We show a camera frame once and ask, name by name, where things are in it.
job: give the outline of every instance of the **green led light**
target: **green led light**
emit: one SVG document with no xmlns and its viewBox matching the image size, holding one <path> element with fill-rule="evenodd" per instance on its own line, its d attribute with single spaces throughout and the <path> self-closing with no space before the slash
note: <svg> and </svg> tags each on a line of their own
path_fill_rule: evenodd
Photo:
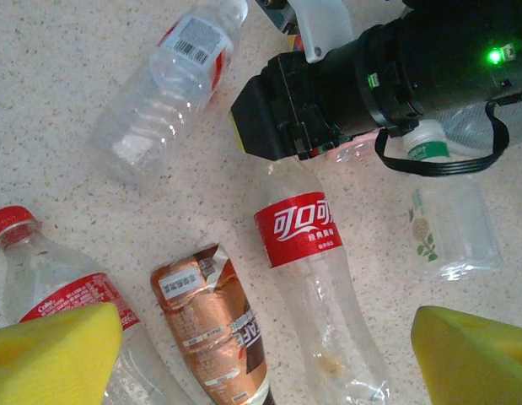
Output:
<svg viewBox="0 0 522 405">
<path fill-rule="evenodd" d="M 503 53 L 499 49 L 493 49 L 489 52 L 487 59 L 496 65 L 503 60 Z"/>
</svg>

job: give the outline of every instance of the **granite surface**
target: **granite surface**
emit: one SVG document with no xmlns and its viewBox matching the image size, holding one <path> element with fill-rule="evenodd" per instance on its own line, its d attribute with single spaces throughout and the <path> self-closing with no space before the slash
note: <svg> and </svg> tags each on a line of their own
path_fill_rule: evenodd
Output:
<svg viewBox="0 0 522 405">
<path fill-rule="evenodd" d="M 280 405 L 312 404 L 295 331 L 269 274 L 247 207 L 252 158 L 240 154 L 227 118 L 246 80 L 287 47 L 253 3 L 239 55 L 175 161 L 152 188 L 121 186 L 90 169 L 83 143 L 103 105 L 151 46 L 191 5 L 0 0 L 0 207 L 23 204 L 50 239 L 109 268 L 145 321 L 171 372 L 198 404 L 210 400 L 186 370 L 148 275 L 207 241 L 222 242 L 258 313 Z M 359 34 L 393 19 L 399 2 L 357 0 Z M 522 326 L 522 144 L 478 175 L 504 267 L 446 283 L 422 281 L 401 265 L 405 176 L 370 155 L 308 162 L 324 184 L 347 247 L 358 301 L 392 374 L 394 404 L 427 404 L 410 328 L 420 305 L 444 305 Z M 6 267 L 0 253 L 1 299 Z"/>
</svg>

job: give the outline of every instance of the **sponge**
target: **sponge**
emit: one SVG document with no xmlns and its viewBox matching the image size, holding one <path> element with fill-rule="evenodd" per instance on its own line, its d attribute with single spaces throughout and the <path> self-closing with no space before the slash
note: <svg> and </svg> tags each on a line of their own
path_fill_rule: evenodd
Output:
<svg viewBox="0 0 522 405">
<path fill-rule="evenodd" d="M 0 405 L 100 405 L 121 331 L 111 303 L 0 329 Z"/>
<path fill-rule="evenodd" d="M 435 306 L 412 347 L 433 405 L 522 405 L 522 328 Z"/>
</svg>

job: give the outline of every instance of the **red bottle label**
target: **red bottle label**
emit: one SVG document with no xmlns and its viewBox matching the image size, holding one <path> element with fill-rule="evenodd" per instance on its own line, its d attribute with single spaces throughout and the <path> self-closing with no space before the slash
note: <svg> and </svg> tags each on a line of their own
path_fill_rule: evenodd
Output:
<svg viewBox="0 0 522 405">
<path fill-rule="evenodd" d="M 116 305 L 124 331 L 139 323 L 139 319 L 133 310 L 121 297 L 105 273 L 90 274 L 62 287 L 41 301 L 19 322 L 30 321 L 98 302 L 112 302 Z"/>
<path fill-rule="evenodd" d="M 342 245 L 324 192 L 280 201 L 255 214 L 272 267 Z"/>
</svg>

